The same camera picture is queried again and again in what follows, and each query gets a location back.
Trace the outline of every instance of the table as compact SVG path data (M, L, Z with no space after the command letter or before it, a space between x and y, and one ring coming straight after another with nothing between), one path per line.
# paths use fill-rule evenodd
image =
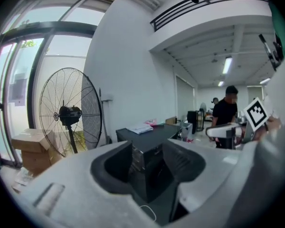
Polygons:
M162 155L162 144L167 139L176 139L179 126L159 125L153 131L140 135L125 128L117 130L117 140L131 141L133 161L129 182L134 191L146 202L157 198L173 181Z

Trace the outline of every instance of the pink object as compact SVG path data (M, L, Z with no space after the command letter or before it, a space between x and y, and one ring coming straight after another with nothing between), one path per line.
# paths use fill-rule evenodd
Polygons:
M188 139L188 138L186 138L186 142L187 142L187 143L192 143L193 140L194 140L194 139Z
M155 125L157 125L157 120L156 119L151 119L151 120L145 121L144 123L148 124L150 126L155 126Z

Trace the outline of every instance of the stack of paper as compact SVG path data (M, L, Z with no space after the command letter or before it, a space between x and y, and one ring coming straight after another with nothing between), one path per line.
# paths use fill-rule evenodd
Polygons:
M145 133L145 132L153 130L153 128L150 125L145 124L145 123L144 124L141 123L141 124L138 124L132 127L127 127L127 129L136 134L141 134L141 133Z

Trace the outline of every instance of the white door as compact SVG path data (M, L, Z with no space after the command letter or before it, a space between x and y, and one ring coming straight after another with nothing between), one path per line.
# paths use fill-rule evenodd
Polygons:
M263 100L263 89L262 87L248 87L248 100L249 103L253 101L254 98L259 98Z
M188 111L194 111L194 88L185 81L176 77L177 88L177 118L183 119Z

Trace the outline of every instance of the cardboard box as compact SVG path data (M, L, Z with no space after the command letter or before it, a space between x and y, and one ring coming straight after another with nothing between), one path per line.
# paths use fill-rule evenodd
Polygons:
M62 158L53 147L56 146L54 132L47 131L46 134L47 137L42 130L26 129L11 141L15 149L21 150L23 167L35 176Z
M169 119L167 119L166 120L166 124L168 124L168 125L175 125L176 124L176 116L174 116L174 117L171 117L171 118L169 118Z

